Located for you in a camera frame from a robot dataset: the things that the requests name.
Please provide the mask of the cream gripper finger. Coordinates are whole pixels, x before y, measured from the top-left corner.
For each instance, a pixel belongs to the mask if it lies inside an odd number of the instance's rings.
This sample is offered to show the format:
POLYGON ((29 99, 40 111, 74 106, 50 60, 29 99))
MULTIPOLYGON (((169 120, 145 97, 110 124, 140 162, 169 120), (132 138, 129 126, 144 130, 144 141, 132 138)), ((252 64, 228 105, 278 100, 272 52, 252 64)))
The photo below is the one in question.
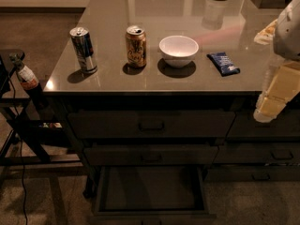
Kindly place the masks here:
POLYGON ((278 116, 299 92, 299 62, 287 60, 279 67, 270 67, 256 103, 256 115, 278 116))
POLYGON ((272 120, 274 120, 274 117, 267 116, 258 109, 254 111, 253 118, 260 123, 270 123, 272 120))

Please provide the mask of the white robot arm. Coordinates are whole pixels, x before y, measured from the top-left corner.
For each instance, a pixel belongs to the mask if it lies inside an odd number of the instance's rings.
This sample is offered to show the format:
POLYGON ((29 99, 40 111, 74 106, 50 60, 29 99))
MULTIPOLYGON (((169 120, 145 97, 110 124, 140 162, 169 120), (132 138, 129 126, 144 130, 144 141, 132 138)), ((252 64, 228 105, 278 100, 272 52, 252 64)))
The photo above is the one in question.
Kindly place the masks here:
POLYGON ((300 92, 300 0, 292 0, 255 41, 265 42, 263 34, 273 38, 274 53, 284 59, 278 66, 269 64, 253 114, 256 121, 269 123, 300 92))

